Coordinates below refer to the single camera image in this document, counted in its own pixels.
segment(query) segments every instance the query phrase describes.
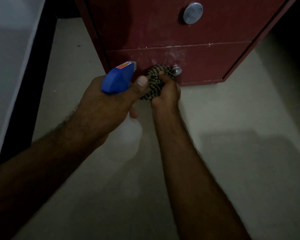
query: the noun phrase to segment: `metal handle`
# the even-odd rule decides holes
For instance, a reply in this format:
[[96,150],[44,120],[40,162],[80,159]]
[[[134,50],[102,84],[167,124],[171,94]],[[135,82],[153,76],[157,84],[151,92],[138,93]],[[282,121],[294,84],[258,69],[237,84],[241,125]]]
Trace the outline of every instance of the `metal handle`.
[[175,76],[178,76],[181,74],[182,72],[182,69],[181,67],[179,67],[178,65],[174,65],[171,69],[172,73],[175,75]]
[[196,23],[203,13],[203,6],[200,3],[191,3],[185,10],[183,14],[183,20],[186,24]]

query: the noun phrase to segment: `bottom drawer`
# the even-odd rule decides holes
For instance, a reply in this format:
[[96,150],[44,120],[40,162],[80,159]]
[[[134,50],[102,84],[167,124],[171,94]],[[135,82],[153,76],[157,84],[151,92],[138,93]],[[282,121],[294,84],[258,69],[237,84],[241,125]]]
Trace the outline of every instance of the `bottom drawer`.
[[187,45],[160,48],[140,48],[107,51],[111,68],[125,61],[136,61],[133,79],[145,75],[156,65],[179,65],[182,73],[176,81],[182,86],[213,84],[221,82],[239,56],[250,44],[247,42]]

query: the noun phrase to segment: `red cabinet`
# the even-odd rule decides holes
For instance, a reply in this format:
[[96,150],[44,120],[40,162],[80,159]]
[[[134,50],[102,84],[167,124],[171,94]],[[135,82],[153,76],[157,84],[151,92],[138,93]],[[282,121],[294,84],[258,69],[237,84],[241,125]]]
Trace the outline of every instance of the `red cabinet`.
[[[137,61],[136,76],[155,64],[179,65],[180,85],[224,81],[295,0],[76,0],[107,71]],[[201,3],[194,24],[182,11]]]

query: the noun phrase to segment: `white bottle body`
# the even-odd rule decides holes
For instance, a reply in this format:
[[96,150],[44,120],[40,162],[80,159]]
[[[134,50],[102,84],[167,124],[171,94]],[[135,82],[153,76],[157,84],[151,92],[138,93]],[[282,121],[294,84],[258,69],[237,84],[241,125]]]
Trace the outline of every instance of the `white bottle body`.
[[103,149],[105,156],[113,161],[132,159],[138,152],[142,136],[142,127],[136,119],[128,113],[126,119],[112,131]]

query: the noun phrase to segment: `wall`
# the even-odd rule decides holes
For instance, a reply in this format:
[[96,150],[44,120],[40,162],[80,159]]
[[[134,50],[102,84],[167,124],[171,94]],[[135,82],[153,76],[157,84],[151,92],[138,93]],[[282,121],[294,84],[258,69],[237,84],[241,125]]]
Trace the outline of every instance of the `wall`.
[[43,5],[44,0],[0,0],[0,150]]

